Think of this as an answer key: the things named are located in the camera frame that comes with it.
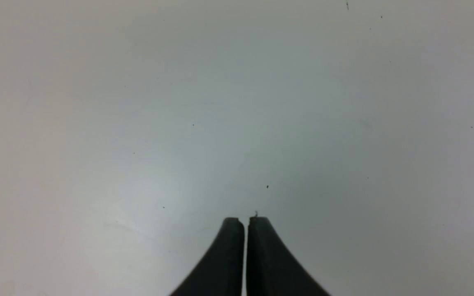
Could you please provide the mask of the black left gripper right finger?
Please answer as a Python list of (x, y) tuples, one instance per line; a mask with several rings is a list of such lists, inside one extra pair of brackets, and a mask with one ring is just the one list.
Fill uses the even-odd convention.
[(248, 296), (328, 296), (301, 266), (266, 217), (251, 217), (246, 259)]

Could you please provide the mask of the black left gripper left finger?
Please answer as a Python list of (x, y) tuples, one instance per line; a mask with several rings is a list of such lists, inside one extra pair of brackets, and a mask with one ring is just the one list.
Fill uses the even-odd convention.
[(236, 217), (227, 217), (201, 260), (172, 296), (240, 296), (245, 230)]

